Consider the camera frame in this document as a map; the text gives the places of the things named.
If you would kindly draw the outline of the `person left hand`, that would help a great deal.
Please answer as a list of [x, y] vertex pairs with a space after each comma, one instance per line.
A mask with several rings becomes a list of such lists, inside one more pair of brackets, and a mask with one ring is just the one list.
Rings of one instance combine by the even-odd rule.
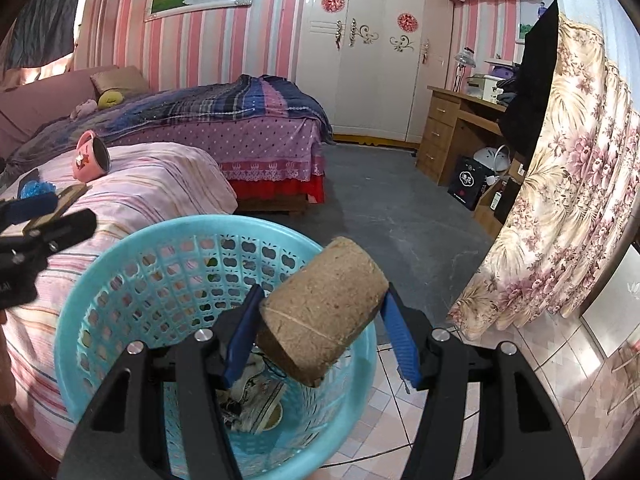
[[6, 324], [6, 312], [0, 311], [0, 405], [10, 405], [16, 395], [15, 379], [12, 374], [6, 335], [3, 325]]

